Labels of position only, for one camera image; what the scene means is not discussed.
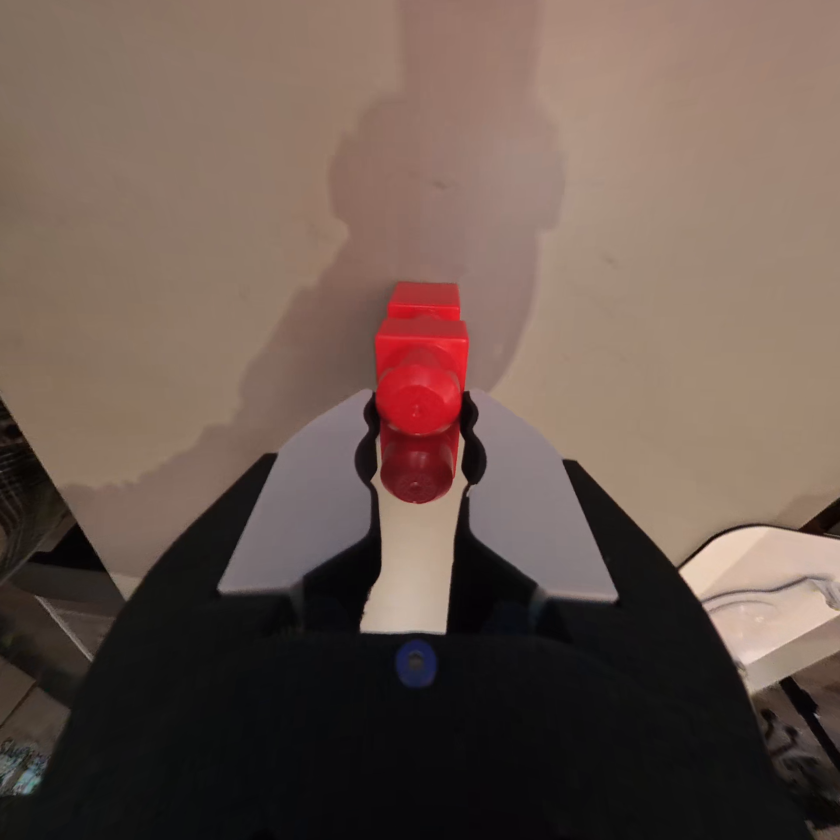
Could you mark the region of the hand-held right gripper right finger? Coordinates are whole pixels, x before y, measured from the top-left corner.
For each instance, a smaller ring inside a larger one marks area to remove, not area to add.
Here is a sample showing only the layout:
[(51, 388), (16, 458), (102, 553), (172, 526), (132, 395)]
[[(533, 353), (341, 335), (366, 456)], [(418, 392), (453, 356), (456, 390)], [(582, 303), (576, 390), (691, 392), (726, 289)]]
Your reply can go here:
[(535, 633), (555, 605), (619, 603), (561, 453), (491, 395), (461, 415), (466, 479), (455, 535), (451, 633)]

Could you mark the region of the white document stand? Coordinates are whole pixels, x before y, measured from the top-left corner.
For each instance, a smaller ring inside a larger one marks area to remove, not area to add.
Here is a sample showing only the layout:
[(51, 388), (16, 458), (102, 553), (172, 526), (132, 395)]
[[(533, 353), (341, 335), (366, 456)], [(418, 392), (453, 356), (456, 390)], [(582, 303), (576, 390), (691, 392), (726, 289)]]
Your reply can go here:
[(839, 533), (741, 526), (679, 573), (751, 695), (839, 653)]

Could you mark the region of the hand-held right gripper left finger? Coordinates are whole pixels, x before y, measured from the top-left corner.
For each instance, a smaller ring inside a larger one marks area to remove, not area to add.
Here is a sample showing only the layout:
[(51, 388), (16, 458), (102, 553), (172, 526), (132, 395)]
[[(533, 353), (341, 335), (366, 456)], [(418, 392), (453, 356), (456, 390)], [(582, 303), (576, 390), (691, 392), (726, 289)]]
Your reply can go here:
[(359, 632), (382, 572), (381, 430), (363, 389), (278, 450), (218, 585), (222, 596), (285, 596), (308, 629)]

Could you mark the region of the red two-stud block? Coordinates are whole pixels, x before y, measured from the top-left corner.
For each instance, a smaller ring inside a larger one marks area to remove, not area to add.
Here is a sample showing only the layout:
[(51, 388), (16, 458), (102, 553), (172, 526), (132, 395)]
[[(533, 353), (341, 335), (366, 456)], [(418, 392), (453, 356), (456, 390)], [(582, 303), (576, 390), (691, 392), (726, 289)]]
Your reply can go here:
[(453, 486), (471, 339), (465, 320), (388, 318), (376, 339), (381, 478), (405, 503)]

